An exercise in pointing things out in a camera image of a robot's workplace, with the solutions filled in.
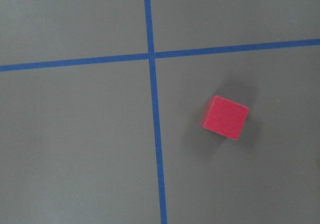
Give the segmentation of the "red cube block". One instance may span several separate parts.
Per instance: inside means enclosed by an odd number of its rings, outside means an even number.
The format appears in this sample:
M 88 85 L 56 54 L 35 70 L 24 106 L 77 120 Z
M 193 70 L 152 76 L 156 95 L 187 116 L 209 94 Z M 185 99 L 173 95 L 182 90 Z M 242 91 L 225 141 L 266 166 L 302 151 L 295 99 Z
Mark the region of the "red cube block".
M 210 97 L 200 126 L 229 139 L 238 140 L 250 109 L 218 95 Z

